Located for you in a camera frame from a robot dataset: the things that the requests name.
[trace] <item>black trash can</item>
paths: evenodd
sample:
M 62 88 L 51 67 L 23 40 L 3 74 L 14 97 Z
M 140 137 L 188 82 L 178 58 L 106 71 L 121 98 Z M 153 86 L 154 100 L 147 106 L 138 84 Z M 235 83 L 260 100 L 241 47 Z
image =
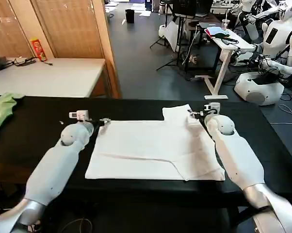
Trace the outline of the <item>black trash can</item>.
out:
M 127 23 L 134 23 L 134 10 L 131 9 L 126 10 L 126 19 Z

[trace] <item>white paper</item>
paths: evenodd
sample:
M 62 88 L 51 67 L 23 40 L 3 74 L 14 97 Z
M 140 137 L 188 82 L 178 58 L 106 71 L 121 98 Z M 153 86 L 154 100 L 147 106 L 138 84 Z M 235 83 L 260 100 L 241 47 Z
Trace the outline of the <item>white paper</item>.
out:
M 176 51 L 177 46 L 177 34 L 178 34 L 178 26 L 175 22 L 171 21 L 165 29 L 164 36 L 167 41 L 170 43 L 172 50 Z
M 85 177 L 225 180 L 214 142 L 188 108 L 164 108 L 164 121 L 112 121 L 101 128 Z
M 119 3 L 111 1 L 110 3 L 106 4 L 105 6 L 117 6 Z
M 146 17 L 149 17 L 151 14 L 151 11 L 143 11 L 140 16 L 146 16 Z
M 133 3 L 133 6 L 145 7 L 145 4 L 144 3 Z
M 114 6 L 105 6 L 105 11 L 106 11 L 106 13 L 109 13 L 109 12 L 115 10 L 115 9 L 117 9 L 117 8 L 114 7 Z
M 134 10 L 135 12 L 136 12 L 136 11 L 145 11 L 146 8 L 145 8 L 145 6 L 144 6 L 144 7 L 132 6 L 132 7 L 131 7 L 131 10 Z

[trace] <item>red chip can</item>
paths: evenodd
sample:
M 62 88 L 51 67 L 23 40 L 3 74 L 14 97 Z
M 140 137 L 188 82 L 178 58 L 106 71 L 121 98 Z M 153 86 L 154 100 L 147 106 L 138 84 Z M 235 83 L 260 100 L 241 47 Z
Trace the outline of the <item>red chip can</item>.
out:
M 39 60 L 45 62 L 47 60 L 47 57 L 39 40 L 37 38 L 34 38 L 31 40 L 31 42 Z

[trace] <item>green cloth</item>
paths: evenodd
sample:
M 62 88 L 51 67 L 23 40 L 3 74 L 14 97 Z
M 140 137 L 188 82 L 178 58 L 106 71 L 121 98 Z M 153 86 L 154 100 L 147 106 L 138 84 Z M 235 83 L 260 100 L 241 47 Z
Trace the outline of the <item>green cloth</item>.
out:
M 23 96 L 24 95 L 13 93 L 5 93 L 0 96 L 0 126 L 8 116 L 13 114 L 12 107 L 16 105 L 14 99 L 20 99 Z

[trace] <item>white table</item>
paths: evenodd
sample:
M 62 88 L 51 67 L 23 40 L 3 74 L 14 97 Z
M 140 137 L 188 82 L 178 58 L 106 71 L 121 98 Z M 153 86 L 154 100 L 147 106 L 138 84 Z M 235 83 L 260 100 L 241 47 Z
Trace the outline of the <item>white table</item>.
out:
M 215 15 L 223 15 L 226 13 L 228 9 L 231 9 L 232 7 L 235 6 L 237 5 L 234 4 L 222 5 L 220 3 L 213 3 L 210 12 Z
M 25 67 L 11 66 L 0 71 L 0 95 L 6 92 L 26 96 L 89 97 L 105 59 L 54 58 Z
M 203 78 L 204 79 L 205 84 L 207 85 L 208 89 L 211 92 L 211 95 L 204 96 L 204 98 L 206 100 L 227 100 L 228 99 L 228 96 L 226 96 L 226 95 L 219 95 L 218 91 L 220 89 L 220 86 L 221 86 L 223 79 L 224 79 L 224 76 L 226 74 L 232 52 L 234 50 L 238 50 L 239 48 L 241 50 L 248 50 L 248 51 L 253 51 L 255 49 L 254 45 L 248 44 L 245 40 L 243 40 L 241 37 L 239 37 L 233 31 L 231 31 L 229 29 L 227 29 L 227 31 L 229 32 L 229 35 L 230 35 L 229 38 L 238 40 L 239 43 L 236 45 L 232 45 L 232 44 L 226 45 L 222 42 L 221 39 L 212 38 L 212 40 L 222 49 L 222 54 L 225 55 L 224 60 L 223 60 L 223 64 L 220 68 L 215 86 L 213 86 L 210 82 L 210 78 L 213 78 L 213 77 L 211 77 L 209 75 L 195 75 L 195 78 Z

